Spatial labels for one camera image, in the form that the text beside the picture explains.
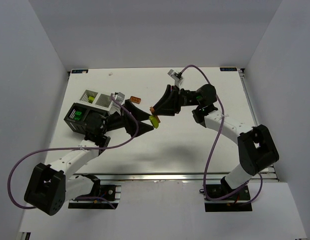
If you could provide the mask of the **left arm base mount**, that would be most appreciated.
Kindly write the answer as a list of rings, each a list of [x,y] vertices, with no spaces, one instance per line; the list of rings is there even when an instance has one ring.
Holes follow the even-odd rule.
[[[69,179],[67,184],[69,209],[115,210],[119,205],[122,186],[116,182],[82,174]]]

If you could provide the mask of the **lime slope lego piece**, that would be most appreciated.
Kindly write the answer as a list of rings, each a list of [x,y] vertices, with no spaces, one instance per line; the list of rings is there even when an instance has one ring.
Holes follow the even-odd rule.
[[[153,128],[157,129],[159,128],[159,125],[161,123],[160,119],[156,115],[150,115],[149,116],[149,121],[152,124]]]

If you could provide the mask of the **orange lego brick with lime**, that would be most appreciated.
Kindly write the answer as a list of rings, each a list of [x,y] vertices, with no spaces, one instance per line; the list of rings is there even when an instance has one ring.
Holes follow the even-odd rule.
[[[152,115],[156,115],[156,110],[153,107],[150,107],[150,112]]]

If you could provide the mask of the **lime long lego brick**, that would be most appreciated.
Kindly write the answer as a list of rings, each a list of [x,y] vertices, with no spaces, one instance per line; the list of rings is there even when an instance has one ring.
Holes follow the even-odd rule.
[[[88,97],[88,103],[92,104],[94,101],[95,97],[94,96],[89,96]]]

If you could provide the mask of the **brown lego brick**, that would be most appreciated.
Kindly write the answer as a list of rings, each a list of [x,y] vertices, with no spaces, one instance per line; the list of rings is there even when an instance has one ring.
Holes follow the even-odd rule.
[[[131,97],[130,97],[130,101],[131,101],[132,103],[135,103],[135,104],[140,104],[140,103],[141,103],[141,98],[135,97],[135,96],[131,96]]]

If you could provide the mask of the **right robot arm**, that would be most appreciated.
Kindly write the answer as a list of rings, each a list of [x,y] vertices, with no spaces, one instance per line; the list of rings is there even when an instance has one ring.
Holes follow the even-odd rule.
[[[221,188],[229,194],[277,162],[279,153],[266,126],[249,126],[230,118],[214,106],[215,102],[216,89],[211,84],[196,91],[168,85],[150,111],[156,116],[174,116],[182,107],[195,106],[192,114],[197,124],[217,131],[238,146],[239,164],[221,180]]]

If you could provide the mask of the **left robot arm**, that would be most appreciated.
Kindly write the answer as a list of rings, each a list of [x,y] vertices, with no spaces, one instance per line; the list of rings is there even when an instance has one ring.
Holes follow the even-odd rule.
[[[107,132],[124,128],[131,138],[154,129],[144,121],[150,114],[137,108],[130,100],[116,104],[114,113],[81,103],[74,103],[64,120],[70,129],[83,135],[77,147],[69,147],[62,158],[37,164],[28,183],[24,200],[53,216],[69,200],[100,200],[100,179],[92,174],[73,175],[89,161],[110,149]]]

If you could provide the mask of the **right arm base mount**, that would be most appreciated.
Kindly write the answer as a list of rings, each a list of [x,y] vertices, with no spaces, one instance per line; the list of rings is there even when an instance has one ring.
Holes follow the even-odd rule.
[[[226,194],[220,184],[207,184],[205,187],[208,195],[213,199],[221,198]],[[221,200],[209,200],[205,196],[203,188],[199,190],[199,193],[204,196],[204,206],[207,213],[239,213],[252,211],[251,203],[247,203],[250,201],[250,192],[247,186],[232,196]]]

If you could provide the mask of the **green two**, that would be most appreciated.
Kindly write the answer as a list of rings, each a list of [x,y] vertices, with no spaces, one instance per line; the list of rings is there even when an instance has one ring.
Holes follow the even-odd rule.
[[[82,117],[83,113],[81,111],[75,112],[75,118],[80,119]]]

